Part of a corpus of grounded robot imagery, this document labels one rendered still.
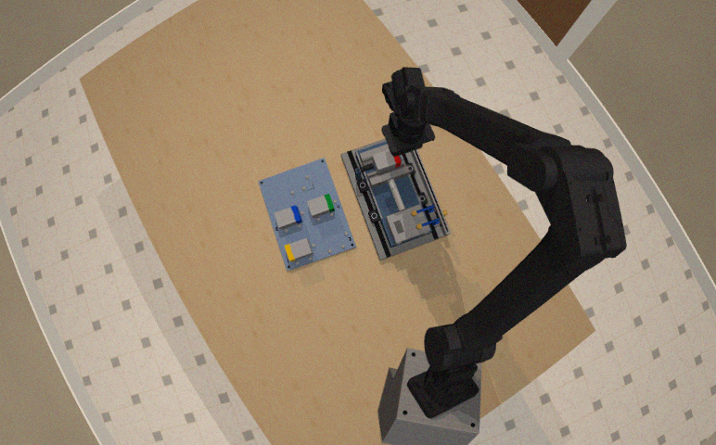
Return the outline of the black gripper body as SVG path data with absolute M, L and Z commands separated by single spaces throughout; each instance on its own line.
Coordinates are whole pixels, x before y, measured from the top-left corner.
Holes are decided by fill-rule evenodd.
M 419 149 L 423 146 L 422 144 L 434 141 L 435 139 L 435 134 L 433 133 L 432 128 L 428 123 L 426 123 L 423 132 L 418 135 L 407 135 L 405 133 L 402 133 L 398 127 L 396 136 L 394 137 L 388 124 L 382 126 L 381 131 L 386 138 L 390 153 L 393 157 L 399 156 L 412 150 Z

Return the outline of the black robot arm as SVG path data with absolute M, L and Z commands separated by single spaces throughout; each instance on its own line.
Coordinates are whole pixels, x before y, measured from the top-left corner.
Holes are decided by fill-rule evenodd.
M 476 364 L 493 357 L 503 334 L 579 275 L 616 258 L 627 244 L 613 166 L 600 150 L 572 145 L 450 89 L 427 87 L 420 68 L 402 67 L 391 79 L 383 83 L 382 93 L 394 111 L 389 119 L 394 137 L 398 127 L 417 135 L 428 123 L 508 164 L 507 176 L 535 192 L 551 224 L 532 252 L 474 309 L 453 324 L 427 330 L 430 367 L 411 377 L 407 387 L 425 416 L 433 418 L 477 395 L 479 387 L 471 378 Z

